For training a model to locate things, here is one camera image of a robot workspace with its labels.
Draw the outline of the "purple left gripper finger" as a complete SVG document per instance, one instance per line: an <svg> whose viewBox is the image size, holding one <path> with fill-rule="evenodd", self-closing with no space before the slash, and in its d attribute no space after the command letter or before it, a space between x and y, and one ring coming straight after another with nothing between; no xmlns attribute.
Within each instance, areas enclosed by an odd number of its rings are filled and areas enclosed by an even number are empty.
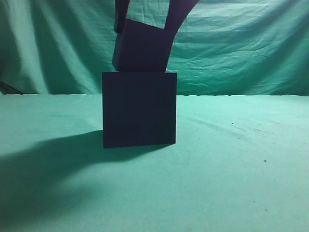
<svg viewBox="0 0 309 232"><path fill-rule="evenodd" d="M169 9L165 22L165 33L168 36L168 52L166 52L166 65L172 49L174 38L181 27L182 23L189 15L191 10L197 5L199 0L170 0Z"/></svg>

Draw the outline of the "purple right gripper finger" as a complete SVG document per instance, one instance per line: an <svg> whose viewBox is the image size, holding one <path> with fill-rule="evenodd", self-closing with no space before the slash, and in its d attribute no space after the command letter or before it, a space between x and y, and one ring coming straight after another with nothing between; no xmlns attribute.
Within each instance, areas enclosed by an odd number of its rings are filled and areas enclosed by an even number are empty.
<svg viewBox="0 0 309 232"><path fill-rule="evenodd" d="M114 31L120 33L123 30L130 0L115 0Z"/></svg>

